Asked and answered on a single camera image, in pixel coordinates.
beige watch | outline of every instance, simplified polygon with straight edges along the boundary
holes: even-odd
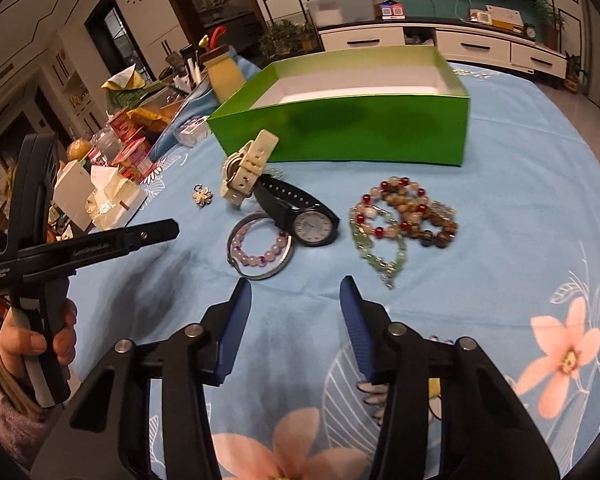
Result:
[[[222,165],[220,196],[234,205],[251,196],[256,180],[264,171],[278,138],[261,130],[255,140],[247,142],[239,152],[232,153]]]

yellow package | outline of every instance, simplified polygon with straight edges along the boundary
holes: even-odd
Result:
[[[162,131],[167,127],[167,124],[169,124],[168,118],[159,114],[154,114],[153,112],[145,110],[144,108],[136,108],[135,110],[131,110],[126,114],[135,124],[143,126],[150,132],[154,132],[156,134],[162,133]]]

metal screw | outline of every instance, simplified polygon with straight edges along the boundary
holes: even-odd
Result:
[[[205,331],[202,325],[198,323],[191,324],[184,328],[184,335],[187,337],[198,337]]]
[[[407,333],[407,326],[404,323],[391,323],[388,326],[388,330],[391,335],[401,336]]]
[[[121,339],[120,341],[118,341],[116,343],[114,348],[116,349],[116,352],[118,352],[119,354],[124,354],[126,352],[129,352],[129,350],[131,350],[132,346],[133,346],[133,343],[131,341],[129,341],[129,339]]]
[[[461,337],[459,343],[462,350],[475,350],[478,346],[478,343],[470,337]]]

tablecloth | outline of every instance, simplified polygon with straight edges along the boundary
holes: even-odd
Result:
[[[275,164],[282,178],[341,218],[324,248],[298,247],[279,275],[253,283],[253,306],[235,367],[206,389],[224,476],[294,475],[354,480],[366,474],[379,428],[338,304],[351,274],[365,299],[423,336],[475,338],[544,435],[565,474],[600,429],[600,165],[574,127],[531,82],[455,65],[470,92],[462,167],[369,162]],[[374,142],[372,136],[368,142]],[[120,338],[167,338],[228,299],[237,273],[226,237],[240,210],[220,198],[224,153],[209,137],[171,150],[147,179],[148,200],[133,224],[174,218],[177,240],[78,271],[75,369],[85,377]],[[408,176],[457,210],[446,249],[408,240],[408,262],[388,290],[362,260],[348,209],[389,176]],[[197,184],[213,202],[191,199]],[[262,254],[275,231],[253,229],[245,248]],[[395,243],[378,243],[391,257]],[[437,468],[440,425],[431,417],[428,474]],[[150,407],[151,457],[165,475],[160,392]]]

pink flower print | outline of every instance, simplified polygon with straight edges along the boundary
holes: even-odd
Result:
[[[520,396],[552,375],[538,401],[538,413],[554,418],[560,413],[569,392],[570,378],[578,380],[579,368],[593,361],[600,349],[600,330],[584,332],[585,301],[578,297],[571,302],[563,325],[551,316],[531,319],[538,346],[546,354],[533,361],[520,375],[516,393]]]
[[[213,436],[218,462],[231,480],[355,480],[368,465],[365,453],[335,447],[309,457],[320,413],[303,408],[285,415],[273,433],[273,451],[238,434]]]

